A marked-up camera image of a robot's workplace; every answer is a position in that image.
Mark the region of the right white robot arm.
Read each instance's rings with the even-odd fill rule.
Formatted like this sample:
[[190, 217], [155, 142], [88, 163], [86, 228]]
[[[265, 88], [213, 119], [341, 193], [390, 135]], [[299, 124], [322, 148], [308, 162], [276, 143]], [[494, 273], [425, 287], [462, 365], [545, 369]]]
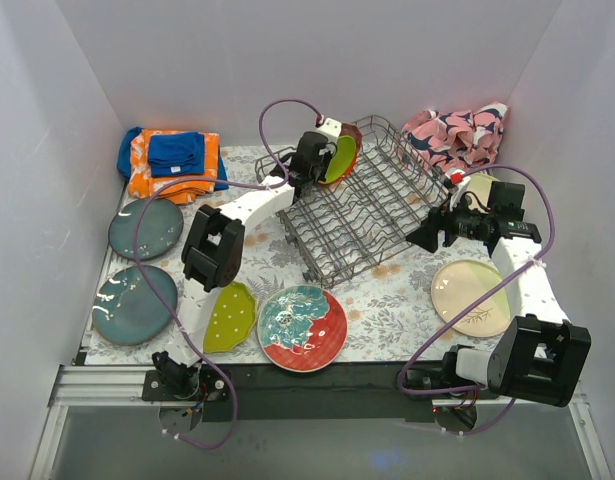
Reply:
[[491, 352], [456, 345], [438, 362], [424, 362], [430, 380], [403, 369], [402, 385], [417, 394], [462, 397], [477, 388], [495, 395], [557, 407], [571, 400], [591, 348], [591, 335], [575, 326], [558, 304], [541, 260], [547, 246], [536, 225], [524, 219], [522, 184], [495, 181], [486, 206], [467, 200], [468, 179], [452, 173], [451, 196], [432, 208], [407, 241], [433, 253], [457, 239], [481, 242], [502, 279], [475, 295], [464, 313], [503, 292], [510, 324]]

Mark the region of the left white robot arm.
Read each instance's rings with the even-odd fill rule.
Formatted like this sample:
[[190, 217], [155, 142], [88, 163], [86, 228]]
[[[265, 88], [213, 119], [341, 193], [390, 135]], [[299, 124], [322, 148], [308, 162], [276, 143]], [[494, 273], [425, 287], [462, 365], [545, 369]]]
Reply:
[[152, 355], [159, 381], [175, 398], [192, 398], [200, 377], [192, 369], [200, 356], [188, 345], [196, 329], [207, 326], [213, 302], [237, 276], [248, 231], [307, 196], [338, 151], [338, 137], [323, 128], [302, 135], [260, 185], [220, 208], [201, 206], [182, 249], [183, 296], [174, 345]]

